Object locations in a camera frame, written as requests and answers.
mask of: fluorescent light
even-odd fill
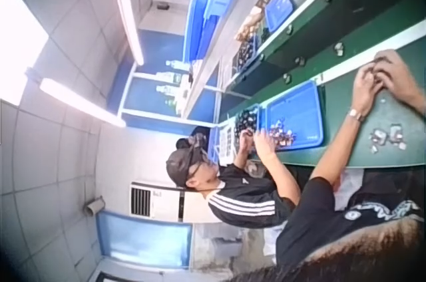
[[[138,31],[134,21],[132,2],[131,0],[119,0],[118,3],[121,3],[121,17],[126,29],[128,43],[130,45],[130,49],[132,50],[134,60],[139,66],[142,66],[144,64],[144,57],[142,55]]]
[[[126,126],[126,122],[123,119],[120,119],[105,109],[102,109],[101,107],[91,103],[82,96],[73,92],[71,89],[68,89],[67,87],[57,83],[52,79],[44,78],[41,81],[40,89],[47,94],[50,94],[57,100],[60,100],[69,106],[90,114],[91,116],[109,122],[110,124],[118,127]]]
[[[0,11],[0,99],[19,106],[49,36],[23,0],[0,0]]]

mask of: striped jacket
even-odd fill
[[[214,215],[236,227],[261,229],[287,220],[295,205],[278,195],[275,183],[253,178],[231,164],[219,176],[218,190],[206,196]]]

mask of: wristwatch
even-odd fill
[[[364,117],[356,109],[351,109],[349,111],[348,115],[349,115],[349,117],[352,117],[352,118],[358,120],[359,122],[364,121]]]

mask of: black shirt with print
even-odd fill
[[[288,271],[315,250],[363,227],[412,217],[423,230],[424,203],[396,194],[369,197],[343,211],[335,211],[333,188],[323,178],[313,178],[305,186],[300,202],[276,242],[277,263]]]

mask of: person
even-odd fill
[[[424,166],[418,174],[423,183],[406,178],[405,190],[395,190],[382,174],[363,184],[345,210],[334,211],[333,185],[382,87],[425,114],[424,92],[395,51],[381,51],[375,62],[361,67],[351,110],[276,242],[278,264],[229,281],[424,281]]]
[[[253,178],[244,171],[253,143],[273,181]],[[236,227],[259,229],[280,225],[300,198],[297,182],[275,152],[270,152],[265,132],[253,136],[249,130],[243,131],[234,163],[220,172],[205,151],[195,145],[173,152],[166,169],[178,187],[202,194],[218,219]]]

